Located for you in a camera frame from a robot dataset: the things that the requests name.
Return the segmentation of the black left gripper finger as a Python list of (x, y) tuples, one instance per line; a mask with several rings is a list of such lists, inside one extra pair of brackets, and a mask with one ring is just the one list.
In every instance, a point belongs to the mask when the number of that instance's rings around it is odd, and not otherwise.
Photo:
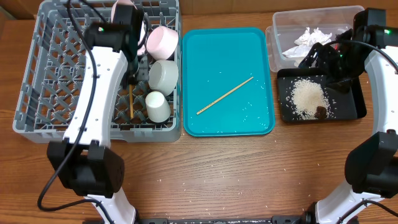
[(149, 61), (146, 55), (138, 56), (137, 81), (148, 81), (149, 79)]
[(123, 75), (123, 89), (126, 90), (129, 85), (136, 84), (136, 75), (137, 71), (133, 70), (132, 68), (127, 68), (126, 72)]

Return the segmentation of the wooden chopstick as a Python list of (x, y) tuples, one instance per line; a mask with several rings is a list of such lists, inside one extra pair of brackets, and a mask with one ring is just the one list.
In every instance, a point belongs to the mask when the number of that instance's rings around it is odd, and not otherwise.
[(240, 83), (239, 85), (237, 85), (236, 87), (234, 87), (233, 89), (231, 89), (230, 91), (226, 92), (224, 95), (220, 96), (219, 98), (217, 98), (215, 101), (211, 102), (209, 105), (206, 105), (204, 108), (202, 108), (201, 110), (196, 112), (196, 115), (201, 114), (202, 112), (206, 111), (207, 109), (211, 108), (213, 105), (217, 104), (219, 101), (223, 100), (224, 98), (226, 98), (227, 96), (229, 96), (230, 94), (232, 94), (234, 91), (238, 90), (239, 88), (241, 88), (242, 86), (244, 86), (246, 83), (250, 82), (254, 77), (250, 77), (247, 80), (245, 80), (244, 82)]
[(134, 119), (134, 107), (133, 107), (133, 103), (134, 103), (134, 99), (133, 99), (133, 91), (134, 87), (133, 85), (129, 85), (129, 110), (130, 110), (130, 120)]

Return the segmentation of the white napkin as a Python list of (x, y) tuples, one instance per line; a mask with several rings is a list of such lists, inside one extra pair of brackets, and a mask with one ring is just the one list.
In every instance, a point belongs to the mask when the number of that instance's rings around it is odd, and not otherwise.
[(282, 52), (282, 55), (287, 58), (294, 59), (294, 65), (298, 67), (299, 63), (308, 54), (313, 44), (317, 42), (326, 44), (331, 42), (331, 37), (332, 33), (325, 34), (318, 27), (314, 29), (313, 32), (310, 32), (310, 28), (307, 27), (305, 32), (294, 41), (295, 47)]

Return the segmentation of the white green bowl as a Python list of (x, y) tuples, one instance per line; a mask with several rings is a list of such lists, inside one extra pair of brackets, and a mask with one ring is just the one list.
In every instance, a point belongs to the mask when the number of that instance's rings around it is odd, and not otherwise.
[(169, 96), (177, 85), (178, 66), (174, 61), (158, 60), (149, 70), (149, 86), (154, 91)]

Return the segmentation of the large pink plate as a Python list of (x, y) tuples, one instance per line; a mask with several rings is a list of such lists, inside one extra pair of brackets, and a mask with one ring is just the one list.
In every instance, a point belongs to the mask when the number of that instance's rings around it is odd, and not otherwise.
[[(128, 5), (128, 6), (133, 6), (135, 9), (137, 9), (137, 7), (135, 6), (135, 4), (131, 1), (131, 0), (117, 0), (113, 6), (112, 6), (112, 10), (111, 10), (111, 22), (114, 22), (114, 18), (115, 18), (115, 13), (116, 13), (116, 6), (120, 4), (120, 5)], [(144, 24), (144, 22), (142, 22), (141, 25), (141, 33), (140, 33), (140, 39), (138, 41), (138, 50), (137, 50), (137, 55), (138, 56), (142, 56), (144, 55), (145, 52), (145, 47), (144, 47), (144, 39), (146, 37), (147, 31), (145, 30), (146, 25)]]

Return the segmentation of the small pink bowl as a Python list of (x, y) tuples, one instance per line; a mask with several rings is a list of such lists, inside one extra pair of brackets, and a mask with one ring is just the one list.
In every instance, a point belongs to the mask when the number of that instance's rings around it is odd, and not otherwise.
[(150, 33), (146, 49), (155, 60), (167, 60), (174, 54), (177, 44), (177, 31), (159, 26)]

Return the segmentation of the pile of white rice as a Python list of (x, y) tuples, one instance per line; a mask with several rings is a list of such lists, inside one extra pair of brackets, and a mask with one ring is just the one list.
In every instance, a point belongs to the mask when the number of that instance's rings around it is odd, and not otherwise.
[(309, 79), (294, 80), (291, 84), (285, 99), (294, 116), (299, 120), (314, 120), (317, 106), (323, 106), (327, 109), (327, 118), (330, 118), (330, 102), (321, 84)]

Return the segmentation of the cream paper cup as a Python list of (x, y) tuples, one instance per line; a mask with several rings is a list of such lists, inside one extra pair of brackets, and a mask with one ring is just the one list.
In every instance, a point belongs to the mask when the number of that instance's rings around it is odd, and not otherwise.
[(159, 91), (152, 91), (146, 96), (148, 118), (155, 123), (163, 123), (171, 115), (170, 106), (165, 96)]

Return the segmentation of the brown food scrap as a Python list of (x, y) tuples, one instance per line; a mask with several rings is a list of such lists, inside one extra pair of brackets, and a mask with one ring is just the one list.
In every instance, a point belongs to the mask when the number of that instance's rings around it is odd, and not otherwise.
[(314, 117), (316, 117), (316, 119), (326, 119), (327, 118), (327, 109), (323, 106), (317, 106)]

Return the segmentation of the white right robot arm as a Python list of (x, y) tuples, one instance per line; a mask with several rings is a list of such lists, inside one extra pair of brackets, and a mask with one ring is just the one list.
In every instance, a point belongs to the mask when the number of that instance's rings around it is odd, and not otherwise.
[(314, 65), (334, 90), (347, 90), (366, 72), (372, 92), (372, 135), (346, 158), (345, 180), (304, 212), (300, 223), (351, 223), (356, 215), (397, 194), (397, 29), (386, 25), (383, 9), (354, 16), (353, 28), (327, 44), (314, 44), (299, 68)]

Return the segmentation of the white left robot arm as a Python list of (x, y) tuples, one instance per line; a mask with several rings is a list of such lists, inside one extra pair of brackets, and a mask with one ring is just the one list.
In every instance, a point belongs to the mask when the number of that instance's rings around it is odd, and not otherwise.
[(116, 1), (109, 22), (102, 17), (77, 32), (86, 51), (83, 84), (62, 140), (48, 144), (55, 173), (39, 195), (41, 210), (45, 193), (60, 179), (82, 199), (59, 209), (90, 203), (105, 223), (135, 223), (137, 211), (122, 188), (124, 161), (111, 150), (110, 131), (119, 87), (138, 82), (143, 20), (131, 1)]

